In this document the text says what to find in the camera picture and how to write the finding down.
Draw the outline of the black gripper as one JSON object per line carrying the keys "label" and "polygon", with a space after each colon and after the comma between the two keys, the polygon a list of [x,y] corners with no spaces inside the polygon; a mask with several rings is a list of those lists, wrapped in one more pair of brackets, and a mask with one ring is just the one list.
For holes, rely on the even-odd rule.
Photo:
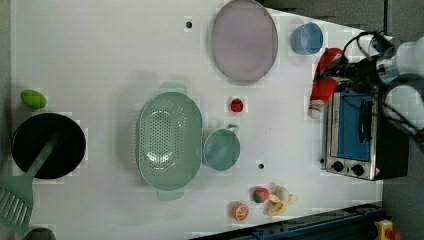
{"label": "black gripper", "polygon": [[376,67],[377,58],[368,57],[359,62],[349,63],[344,54],[325,55],[320,61],[321,75],[337,75],[347,70],[347,78],[331,78],[332,90],[344,92],[347,89],[356,93],[376,93],[379,88],[379,76]]}

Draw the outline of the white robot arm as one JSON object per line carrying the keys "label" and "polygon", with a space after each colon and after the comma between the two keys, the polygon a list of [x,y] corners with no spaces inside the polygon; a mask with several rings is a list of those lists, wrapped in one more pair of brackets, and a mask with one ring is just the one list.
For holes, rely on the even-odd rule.
{"label": "white robot arm", "polygon": [[318,72],[332,77],[343,91],[379,96],[383,112],[410,130],[423,131],[423,40],[392,43],[376,32],[364,58],[351,62],[341,54]]}

